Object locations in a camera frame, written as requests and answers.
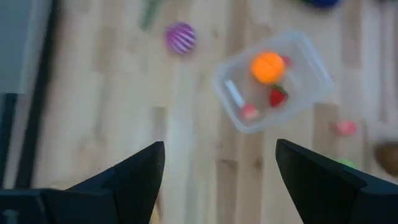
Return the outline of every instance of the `orange ball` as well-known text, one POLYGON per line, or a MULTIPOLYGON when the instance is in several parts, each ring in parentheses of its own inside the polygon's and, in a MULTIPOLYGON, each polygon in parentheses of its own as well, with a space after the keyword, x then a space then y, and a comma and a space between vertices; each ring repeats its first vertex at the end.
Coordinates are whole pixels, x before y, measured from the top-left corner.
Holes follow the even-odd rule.
POLYGON ((264 84, 275 84, 284 76, 285 63, 277 53, 264 52, 256 56, 251 64, 253 75, 264 84))

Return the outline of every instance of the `wooden floor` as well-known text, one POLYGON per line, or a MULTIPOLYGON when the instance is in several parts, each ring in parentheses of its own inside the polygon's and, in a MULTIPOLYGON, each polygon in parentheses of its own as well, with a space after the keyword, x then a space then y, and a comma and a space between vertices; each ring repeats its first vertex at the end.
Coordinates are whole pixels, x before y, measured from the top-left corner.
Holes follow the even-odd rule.
POLYGON ((296 0, 165 0, 143 32, 144 1, 63 1, 36 187, 71 186, 160 139, 162 223, 300 223, 275 162, 279 138, 395 181, 372 153, 375 142, 398 137, 395 7, 346 0, 320 12, 296 0), (195 28, 194 54, 166 49, 165 28, 176 21, 195 28), (211 84, 217 66, 292 29, 312 40, 333 91, 281 125, 239 133, 211 84), (358 133, 336 137, 330 122, 346 119, 358 133))

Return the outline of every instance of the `green object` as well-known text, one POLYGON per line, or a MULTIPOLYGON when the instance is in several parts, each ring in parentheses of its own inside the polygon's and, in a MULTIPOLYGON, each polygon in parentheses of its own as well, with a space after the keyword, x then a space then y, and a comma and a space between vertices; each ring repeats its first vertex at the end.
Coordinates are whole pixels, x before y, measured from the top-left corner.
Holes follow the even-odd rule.
POLYGON ((355 163, 353 163, 350 160, 348 160, 348 159, 337 159, 336 162, 339 162, 339 163, 341 163, 343 165, 346 165, 346 166, 354 168, 354 169, 358 169, 358 166, 355 163))
POLYGON ((144 11, 139 21, 140 28, 147 30, 153 23, 157 8, 162 0, 145 0, 144 11))

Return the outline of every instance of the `brown object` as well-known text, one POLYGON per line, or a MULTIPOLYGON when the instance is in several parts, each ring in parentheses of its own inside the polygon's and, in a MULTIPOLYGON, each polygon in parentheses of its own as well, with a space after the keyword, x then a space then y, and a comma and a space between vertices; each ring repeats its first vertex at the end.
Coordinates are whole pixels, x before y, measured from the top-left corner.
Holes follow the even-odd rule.
POLYGON ((398 177, 398 141, 384 142, 376 147, 376 159, 390 175, 398 177))

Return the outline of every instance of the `toy strawberry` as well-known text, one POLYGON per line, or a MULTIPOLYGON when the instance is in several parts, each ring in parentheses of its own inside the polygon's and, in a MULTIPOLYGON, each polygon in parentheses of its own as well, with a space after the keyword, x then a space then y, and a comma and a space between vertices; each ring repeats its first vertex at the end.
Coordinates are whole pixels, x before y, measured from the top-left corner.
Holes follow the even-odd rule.
POLYGON ((272 85, 272 90, 269 93, 269 105, 273 108, 279 107, 284 103, 289 95, 287 92, 279 85, 272 85))

